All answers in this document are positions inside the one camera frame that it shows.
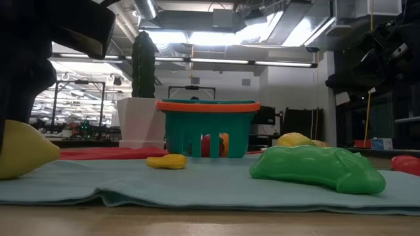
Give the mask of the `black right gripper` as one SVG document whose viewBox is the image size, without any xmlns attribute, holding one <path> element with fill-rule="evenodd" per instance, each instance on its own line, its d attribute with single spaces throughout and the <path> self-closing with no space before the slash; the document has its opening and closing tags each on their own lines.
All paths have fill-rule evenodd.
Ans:
<svg viewBox="0 0 420 236">
<path fill-rule="evenodd" d="M 366 89 L 373 76 L 382 84 L 412 85 L 417 82 L 417 22 L 388 22 L 366 33 L 357 44 L 364 54 L 360 65 L 330 75 L 331 89 Z M 368 99 L 367 92 L 349 92 L 351 102 Z"/>
</svg>

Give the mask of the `yellow toy lemon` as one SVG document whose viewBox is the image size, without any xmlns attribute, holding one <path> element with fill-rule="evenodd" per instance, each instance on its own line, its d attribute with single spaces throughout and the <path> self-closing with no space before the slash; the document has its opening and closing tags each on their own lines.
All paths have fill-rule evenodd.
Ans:
<svg viewBox="0 0 420 236">
<path fill-rule="evenodd" d="M 57 160 L 60 148 L 27 123 L 5 121 L 0 151 L 0 180 L 19 178 Z"/>
</svg>

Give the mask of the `yellow toy corn cob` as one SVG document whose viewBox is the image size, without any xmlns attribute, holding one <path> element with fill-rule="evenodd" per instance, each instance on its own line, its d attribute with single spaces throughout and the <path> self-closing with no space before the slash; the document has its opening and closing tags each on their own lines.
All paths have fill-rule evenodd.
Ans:
<svg viewBox="0 0 420 236">
<path fill-rule="evenodd" d="M 283 134 L 278 138 L 276 145 L 285 147 L 316 146 L 316 144 L 310 138 L 298 132 Z"/>
</svg>

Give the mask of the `small red toy pepper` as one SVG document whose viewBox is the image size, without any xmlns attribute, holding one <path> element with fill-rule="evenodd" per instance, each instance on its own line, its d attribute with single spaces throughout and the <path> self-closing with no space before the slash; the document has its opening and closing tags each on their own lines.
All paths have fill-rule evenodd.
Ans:
<svg viewBox="0 0 420 236">
<path fill-rule="evenodd" d="M 420 158 L 411 155 L 397 155 L 391 159 L 392 169 L 420 176 Z"/>
</svg>

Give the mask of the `toy orange with leaf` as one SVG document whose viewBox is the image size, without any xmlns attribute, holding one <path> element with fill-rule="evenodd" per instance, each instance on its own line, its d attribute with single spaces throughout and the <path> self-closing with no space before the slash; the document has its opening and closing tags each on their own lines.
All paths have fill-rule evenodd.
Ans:
<svg viewBox="0 0 420 236">
<path fill-rule="evenodd" d="M 219 134 L 220 140 L 222 142 L 222 152 L 221 157 L 228 157 L 229 151 L 229 135 L 227 133 Z"/>
</svg>

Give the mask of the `red toy strawberry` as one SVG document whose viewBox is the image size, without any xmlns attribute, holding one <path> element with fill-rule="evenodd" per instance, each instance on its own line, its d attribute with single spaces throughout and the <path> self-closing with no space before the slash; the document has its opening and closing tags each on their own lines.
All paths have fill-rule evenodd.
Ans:
<svg viewBox="0 0 420 236">
<path fill-rule="evenodd" d="M 219 136 L 219 156 L 222 157 L 224 155 L 225 146 L 224 146 L 224 139 L 222 136 Z M 201 157 L 210 157 L 211 154 L 211 135 L 207 134 L 201 139 Z"/>
</svg>

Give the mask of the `black panel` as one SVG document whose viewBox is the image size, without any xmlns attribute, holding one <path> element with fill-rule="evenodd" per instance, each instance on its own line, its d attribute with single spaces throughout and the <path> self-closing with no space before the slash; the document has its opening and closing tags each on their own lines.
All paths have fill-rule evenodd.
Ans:
<svg viewBox="0 0 420 236">
<path fill-rule="evenodd" d="M 312 140 L 325 140 L 324 110 L 289 109 L 283 115 L 282 134 L 297 132 Z"/>
</svg>

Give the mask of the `green toy cucumber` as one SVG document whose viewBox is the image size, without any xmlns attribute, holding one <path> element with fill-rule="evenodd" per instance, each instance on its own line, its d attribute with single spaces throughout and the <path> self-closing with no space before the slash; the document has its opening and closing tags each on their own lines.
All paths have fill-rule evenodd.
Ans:
<svg viewBox="0 0 420 236">
<path fill-rule="evenodd" d="M 339 147 L 270 147 L 249 173 L 254 179 L 325 186 L 346 194 L 375 195 L 387 184 L 366 157 Z"/>
</svg>

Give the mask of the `tall green cactus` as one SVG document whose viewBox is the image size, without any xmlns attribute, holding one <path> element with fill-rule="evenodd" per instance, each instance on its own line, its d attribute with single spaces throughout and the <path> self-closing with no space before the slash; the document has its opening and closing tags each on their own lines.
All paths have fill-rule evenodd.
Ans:
<svg viewBox="0 0 420 236">
<path fill-rule="evenodd" d="M 155 46 L 145 31 L 135 37 L 133 43 L 132 93 L 135 98 L 155 98 Z"/>
</svg>

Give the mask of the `white angular planter pot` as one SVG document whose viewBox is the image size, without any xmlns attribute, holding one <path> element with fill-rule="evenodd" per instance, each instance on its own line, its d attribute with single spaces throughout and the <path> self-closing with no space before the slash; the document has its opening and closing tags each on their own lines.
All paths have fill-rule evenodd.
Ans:
<svg viewBox="0 0 420 236">
<path fill-rule="evenodd" d="M 117 101 L 122 141 L 162 142 L 165 114 L 155 98 L 124 98 Z"/>
</svg>

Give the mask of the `white planter saucer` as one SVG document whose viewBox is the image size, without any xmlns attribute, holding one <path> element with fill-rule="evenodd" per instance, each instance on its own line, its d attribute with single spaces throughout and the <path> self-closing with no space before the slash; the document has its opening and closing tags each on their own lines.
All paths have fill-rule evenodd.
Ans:
<svg viewBox="0 0 420 236">
<path fill-rule="evenodd" d="M 138 148 L 159 148 L 163 149 L 165 146 L 164 141 L 139 141 L 139 140 L 120 140 L 119 141 L 119 147 L 121 148 L 132 148 L 132 149 L 138 149 Z"/>
</svg>

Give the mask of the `small yellow toy banana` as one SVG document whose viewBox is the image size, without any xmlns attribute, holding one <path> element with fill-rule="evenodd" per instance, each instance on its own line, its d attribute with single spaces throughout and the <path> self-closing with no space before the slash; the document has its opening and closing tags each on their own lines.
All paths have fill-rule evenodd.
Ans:
<svg viewBox="0 0 420 236">
<path fill-rule="evenodd" d="M 188 164 L 188 159 L 181 154 L 168 154 L 162 157 L 148 157 L 146 165 L 151 168 L 164 169 L 184 169 Z"/>
</svg>

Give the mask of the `black tall rig frame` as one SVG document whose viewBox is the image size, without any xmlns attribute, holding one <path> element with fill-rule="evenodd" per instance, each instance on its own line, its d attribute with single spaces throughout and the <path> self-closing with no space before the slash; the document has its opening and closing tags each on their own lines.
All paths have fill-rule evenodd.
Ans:
<svg viewBox="0 0 420 236">
<path fill-rule="evenodd" d="M 77 84 L 77 85 L 89 85 L 89 84 L 102 85 L 102 88 L 98 90 L 101 93 L 100 118 L 99 118 L 98 126 L 102 127 L 106 83 L 105 82 L 97 82 L 97 81 L 88 81 L 88 80 L 82 80 L 82 79 L 77 79 L 75 81 L 63 81 L 63 80 L 57 80 L 56 81 L 55 88 L 54 88 L 54 100 L 53 100 L 53 107 L 52 107 L 51 126 L 54 126 L 54 123 L 55 123 L 58 93 L 61 92 L 61 90 L 62 90 L 62 89 L 59 90 L 59 84 L 61 84 L 61 83 L 64 83 L 62 89 L 65 86 L 69 85 L 70 83 L 74 83 L 74 84 Z"/>
</svg>

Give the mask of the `silver ventilation duct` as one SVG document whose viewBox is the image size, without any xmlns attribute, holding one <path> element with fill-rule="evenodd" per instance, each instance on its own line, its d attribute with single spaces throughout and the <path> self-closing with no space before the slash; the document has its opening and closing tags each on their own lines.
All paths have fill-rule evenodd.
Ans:
<svg viewBox="0 0 420 236">
<path fill-rule="evenodd" d="M 144 20 L 152 20 L 158 15 L 158 6 L 155 0 L 133 0 L 135 10 Z"/>
</svg>

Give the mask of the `black rig crossbar frame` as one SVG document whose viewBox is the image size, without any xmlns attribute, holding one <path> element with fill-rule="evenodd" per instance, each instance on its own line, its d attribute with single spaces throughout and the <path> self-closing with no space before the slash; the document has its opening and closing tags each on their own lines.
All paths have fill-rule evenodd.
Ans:
<svg viewBox="0 0 420 236">
<path fill-rule="evenodd" d="M 213 100 L 216 98 L 216 88 L 215 87 L 200 87 L 197 85 L 186 85 L 186 86 L 169 86 L 167 90 L 167 98 L 171 98 L 174 96 L 179 89 L 185 89 L 185 90 L 204 90 L 207 95 L 210 96 Z"/>
</svg>

